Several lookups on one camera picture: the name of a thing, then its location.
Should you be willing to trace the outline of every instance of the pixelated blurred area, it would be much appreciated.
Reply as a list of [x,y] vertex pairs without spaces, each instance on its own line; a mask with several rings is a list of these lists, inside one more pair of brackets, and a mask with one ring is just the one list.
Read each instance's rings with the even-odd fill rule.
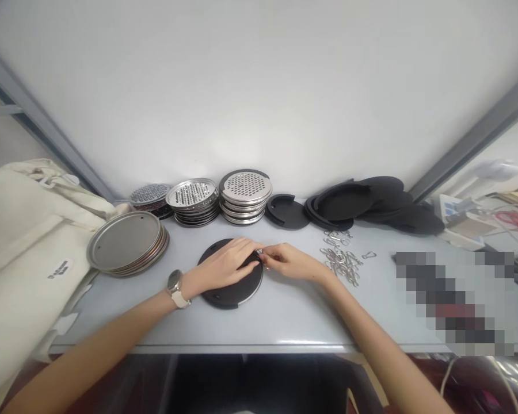
[[512,252],[398,252],[398,289],[457,355],[512,356]]

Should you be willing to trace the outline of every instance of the person's left hand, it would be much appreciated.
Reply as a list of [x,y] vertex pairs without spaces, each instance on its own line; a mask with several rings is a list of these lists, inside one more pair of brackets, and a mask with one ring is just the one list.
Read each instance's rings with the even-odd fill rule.
[[202,264],[182,276],[182,297],[188,300],[206,290],[223,288],[239,282],[252,272],[259,261],[238,268],[252,252],[262,248],[261,243],[244,237],[231,240]]

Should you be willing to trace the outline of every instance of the pile of metal clips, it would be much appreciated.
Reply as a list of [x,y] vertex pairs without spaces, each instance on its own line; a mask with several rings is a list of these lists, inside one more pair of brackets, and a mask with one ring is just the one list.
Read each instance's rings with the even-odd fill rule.
[[323,253],[328,259],[325,261],[325,265],[329,267],[336,276],[342,276],[347,279],[354,287],[359,286],[358,279],[359,266],[363,265],[363,262],[350,251],[343,251],[340,244],[347,247],[351,243],[353,236],[349,234],[349,231],[336,232],[327,230],[324,232],[326,237],[324,238],[325,243],[332,245],[334,248],[321,248]]

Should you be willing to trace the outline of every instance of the wristwatch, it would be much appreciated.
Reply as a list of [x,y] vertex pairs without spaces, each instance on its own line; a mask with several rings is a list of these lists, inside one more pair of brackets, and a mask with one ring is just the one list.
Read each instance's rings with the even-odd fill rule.
[[182,272],[177,269],[169,275],[169,280],[167,281],[167,291],[171,294],[171,298],[173,298],[174,303],[178,306],[179,309],[185,309],[192,301],[186,300],[182,297],[182,293],[180,292],[180,288],[182,286]]

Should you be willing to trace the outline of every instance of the bag label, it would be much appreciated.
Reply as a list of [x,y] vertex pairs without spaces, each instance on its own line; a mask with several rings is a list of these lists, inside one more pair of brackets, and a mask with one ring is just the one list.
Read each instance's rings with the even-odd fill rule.
[[55,267],[55,270],[48,275],[48,279],[61,279],[65,276],[67,276],[67,273],[71,270],[73,267],[73,259],[67,259],[63,260],[59,263],[58,266]]

